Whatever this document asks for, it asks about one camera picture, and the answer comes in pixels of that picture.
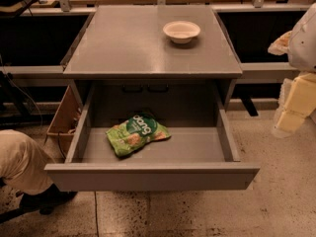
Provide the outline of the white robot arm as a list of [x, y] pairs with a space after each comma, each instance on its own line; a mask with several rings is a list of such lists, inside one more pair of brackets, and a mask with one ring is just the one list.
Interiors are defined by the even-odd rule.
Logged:
[[316, 110], [316, 4], [269, 46], [268, 53], [287, 54], [289, 65], [300, 71], [294, 79], [283, 80], [279, 93], [273, 135], [285, 138]]

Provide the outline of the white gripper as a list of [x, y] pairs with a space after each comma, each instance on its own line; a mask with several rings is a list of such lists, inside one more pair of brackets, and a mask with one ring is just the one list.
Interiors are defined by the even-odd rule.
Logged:
[[[288, 53], [290, 36], [291, 31], [281, 35], [269, 46], [268, 53]], [[278, 102], [272, 134], [277, 138], [286, 138], [293, 135], [316, 109], [316, 74], [301, 72], [293, 80], [285, 78]]]

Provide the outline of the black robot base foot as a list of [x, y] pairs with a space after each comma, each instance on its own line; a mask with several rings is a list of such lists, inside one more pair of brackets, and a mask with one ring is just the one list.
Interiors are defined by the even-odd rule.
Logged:
[[51, 185], [46, 191], [38, 195], [23, 194], [17, 209], [0, 215], [0, 223], [34, 211], [38, 211], [42, 215], [51, 214], [55, 207], [71, 201], [76, 195], [76, 192], [62, 192], [56, 185]]

